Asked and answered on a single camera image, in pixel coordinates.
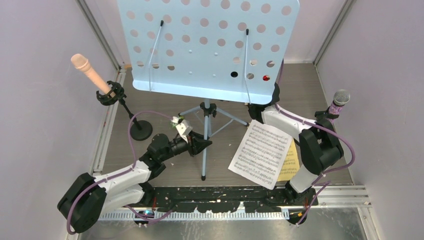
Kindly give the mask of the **light blue music stand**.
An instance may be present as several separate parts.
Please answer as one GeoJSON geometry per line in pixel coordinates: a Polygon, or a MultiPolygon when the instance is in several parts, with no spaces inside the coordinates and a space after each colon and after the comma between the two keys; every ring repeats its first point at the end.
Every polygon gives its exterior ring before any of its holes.
{"type": "Polygon", "coordinates": [[[119,0],[136,90],[265,105],[297,0],[119,0]]]}

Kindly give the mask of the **beige microphone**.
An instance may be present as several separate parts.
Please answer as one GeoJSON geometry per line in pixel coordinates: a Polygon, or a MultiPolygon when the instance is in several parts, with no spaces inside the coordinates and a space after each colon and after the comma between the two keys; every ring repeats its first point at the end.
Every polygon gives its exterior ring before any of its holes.
{"type": "Polygon", "coordinates": [[[94,70],[89,60],[80,53],[74,54],[71,59],[74,67],[85,74],[88,79],[96,85],[104,94],[111,91],[109,85],[102,79],[102,77],[94,70]]]}

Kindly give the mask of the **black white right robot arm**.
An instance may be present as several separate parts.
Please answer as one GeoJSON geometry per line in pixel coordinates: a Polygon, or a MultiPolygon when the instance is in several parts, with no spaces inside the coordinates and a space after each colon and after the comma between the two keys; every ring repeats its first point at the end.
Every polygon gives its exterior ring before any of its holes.
{"type": "Polygon", "coordinates": [[[302,165],[284,190],[287,202],[299,205],[318,177],[344,156],[344,150],[329,120],[307,119],[281,108],[277,104],[279,94],[280,88],[275,84],[271,102],[249,103],[247,107],[253,120],[289,134],[300,147],[302,165]]]}

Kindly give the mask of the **white sheet music page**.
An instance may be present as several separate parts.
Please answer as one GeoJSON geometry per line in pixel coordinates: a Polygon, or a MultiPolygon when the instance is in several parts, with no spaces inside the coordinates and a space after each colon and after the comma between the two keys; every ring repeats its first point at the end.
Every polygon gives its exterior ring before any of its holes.
{"type": "Polygon", "coordinates": [[[272,190],[279,178],[293,137],[267,124],[252,120],[228,170],[272,190]]]}

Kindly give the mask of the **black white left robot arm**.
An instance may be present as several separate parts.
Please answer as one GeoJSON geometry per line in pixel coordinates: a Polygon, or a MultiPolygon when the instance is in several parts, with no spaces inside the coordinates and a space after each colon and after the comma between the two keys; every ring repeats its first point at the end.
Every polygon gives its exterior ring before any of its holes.
{"type": "Polygon", "coordinates": [[[165,170],[164,161],[184,152],[194,157],[212,143],[194,131],[188,133],[187,139],[176,135],[172,140],[160,133],[133,164],[97,177],[87,172],[79,175],[57,204],[66,218],[66,230],[70,235],[80,234],[103,214],[117,208],[136,203],[148,207],[154,199],[149,181],[165,170]]]}

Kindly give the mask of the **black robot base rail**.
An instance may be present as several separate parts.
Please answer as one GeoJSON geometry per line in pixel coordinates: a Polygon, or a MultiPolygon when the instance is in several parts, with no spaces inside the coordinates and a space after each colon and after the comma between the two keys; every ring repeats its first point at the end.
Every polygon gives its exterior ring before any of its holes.
{"type": "Polygon", "coordinates": [[[131,207],[146,207],[159,212],[172,210],[174,213],[234,213],[244,207],[247,213],[276,213],[283,207],[305,209],[312,203],[316,191],[289,196],[285,187],[272,190],[261,186],[202,186],[202,187],[154,187],[147,197],[131,207]]]}

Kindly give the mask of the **yellow sheet music page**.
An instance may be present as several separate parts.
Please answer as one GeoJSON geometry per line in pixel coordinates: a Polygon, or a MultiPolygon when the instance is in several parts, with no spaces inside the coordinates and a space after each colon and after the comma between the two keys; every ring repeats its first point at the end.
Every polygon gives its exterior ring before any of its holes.
{"type": "Polygon", "coordinates": [[[300,161],[295,141],[292,140],[277,181],[289,181],[300,169],[300,161]]]}

